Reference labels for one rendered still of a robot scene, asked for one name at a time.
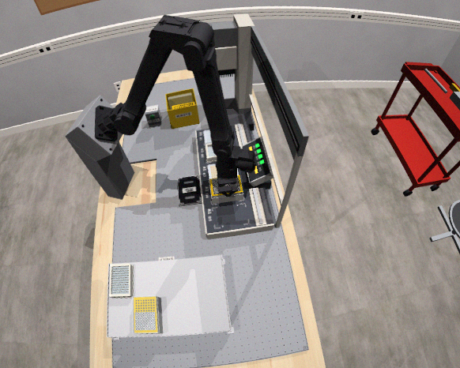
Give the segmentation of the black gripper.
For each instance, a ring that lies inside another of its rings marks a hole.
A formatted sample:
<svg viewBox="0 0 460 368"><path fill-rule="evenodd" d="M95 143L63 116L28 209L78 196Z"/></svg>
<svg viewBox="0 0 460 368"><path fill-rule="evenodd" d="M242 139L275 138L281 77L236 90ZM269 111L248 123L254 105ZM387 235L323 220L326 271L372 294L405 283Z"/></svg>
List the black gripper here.
<svg viewBox="0 0 460 368"><path fill-rule="evenodd" d="M227 170L231 169L234 164L228 169L220 168L217 165L217 162L215 163L215 165L217 168L217 181L219 186L219 192L225 195L226 197L230 197L233 193L238 191L237 186L225 186L225 184L236 184L236 178L227 179ZM230 193L227 194L227 192Z"/></svg>

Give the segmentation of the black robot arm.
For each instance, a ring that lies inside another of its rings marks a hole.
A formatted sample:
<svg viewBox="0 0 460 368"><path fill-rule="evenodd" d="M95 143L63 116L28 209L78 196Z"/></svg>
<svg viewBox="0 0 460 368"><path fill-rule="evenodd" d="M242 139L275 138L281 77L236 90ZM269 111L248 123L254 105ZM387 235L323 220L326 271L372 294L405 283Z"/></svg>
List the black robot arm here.
<svg viewBox="0 0 460 368"><path fill-rule="evenodd" d="M146 111L149 94L174 50L183 54L187 70L193 72L217 165L228 169L234 164L227 170L227 179L237 178L237 168L248 173L255 171L255 152L234 146L235 135L228 120L213 36L213 28L208 23L163 15L149 34L149 45L126 102L115 108L96 107L95 138L116 141L118 131L124 135L136 132Z"/></svg>

